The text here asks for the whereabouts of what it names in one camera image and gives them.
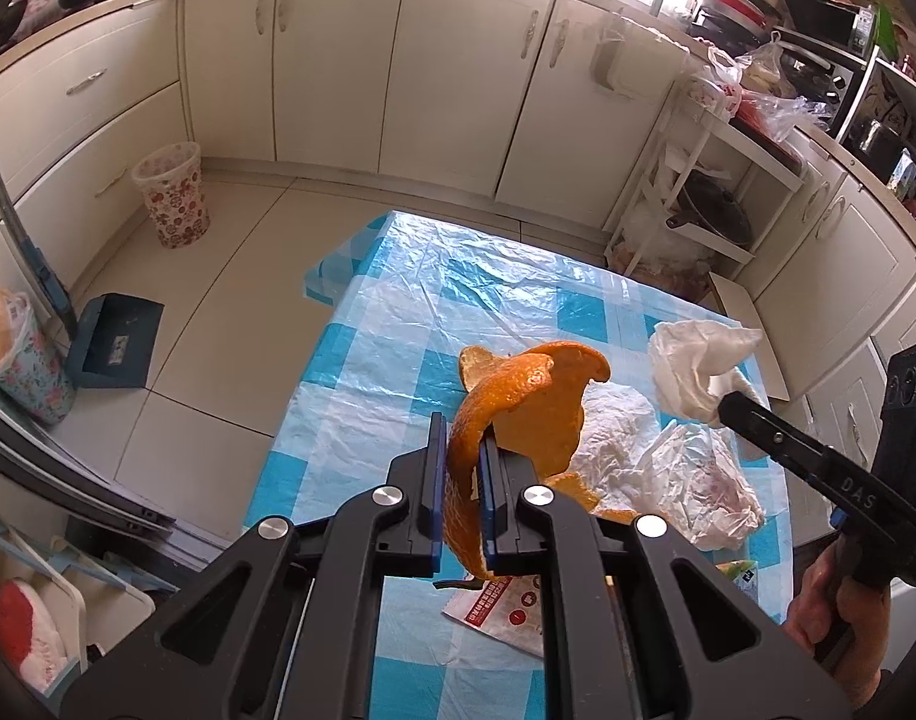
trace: dustpan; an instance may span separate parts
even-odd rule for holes
[[[108,293],[88,301],[65,369],[82,389],[139,388],[148,381],[164,305]]]

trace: human hand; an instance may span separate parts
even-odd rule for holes
[[[788,607],[786,633],[815,655],[815,645],[831,630],[834,610],[828,597],[834,579],[834,544],[805,572],[801,593]],[[855,642],[834,669],[834,680],[844,688],[852,707],[863,707],[878,689],[882,661],[888,646],[891,590],[884,593],[846,577],[836,595],[839,616],[855,631]]]

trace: drawer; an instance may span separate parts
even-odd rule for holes
[[[78,143],[178,80],[176,0],[72,29],[0,73],[0,170],[12,200]]]
[[[807,394],[822,442],[871,470],[882,432],[885,372],[868,338]]]
[[[22,197],[15,210],[66,287],[141,206],[130,169],[155,149],[186,139],[175,83],[106,124]]]
[[[882,355],[885,367],[894,355],[916,345],[916,279],[872,334],[872,340]]]
[[[823,175],[822,167],[815,165],[812,157],[807,157],[805,183],[788,201],[786,209],[778,218],[771,231],[765,236],[762,245],[755,252],[755,259],[748,263],[735,281],[738,281],[755,300],[779,274],[791,259],[791,255],[805,241],[807,234],[836,197],[845,170],[834,162],[830,170],[831,179]]]

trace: patterned trash bin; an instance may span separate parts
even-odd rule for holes
[[[15,302],[25,311],[10,353],[0,363],[0,389],[39,422],[55,425],[70,412],[75,388],[65,372],[61,353],[45,337],[27,295]]]
[[[211,224],[202,196],[202,150],[172,143],[149,154],[131,171],[165,248],[186,247]]]

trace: plastic tablecloth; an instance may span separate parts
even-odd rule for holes
[[[458,353],[517,353],[569,338],[600,350],[615,383],[658,410],[648,337],[658,322],[719,319],[699,306],[567,257],[402,213],[378,218],[308,271],[306,295],[335,307],[288,405],[245,526],[284,514],[329,517],[380,485],[397,455],[426,445],[431,413],[465,395]],[[759,394],[754,359],[743,370]],[[658,413],[661,426],[671,418]],[[783,471],[743,464],[767,523],[740,552],[759,564],[759,603],[776,621],[792,596]],[[464,575],[445,548],[436,579]],[[541,720],[541,661],[442,614],[452,591],[388,578],[373,673],[373,720]]]

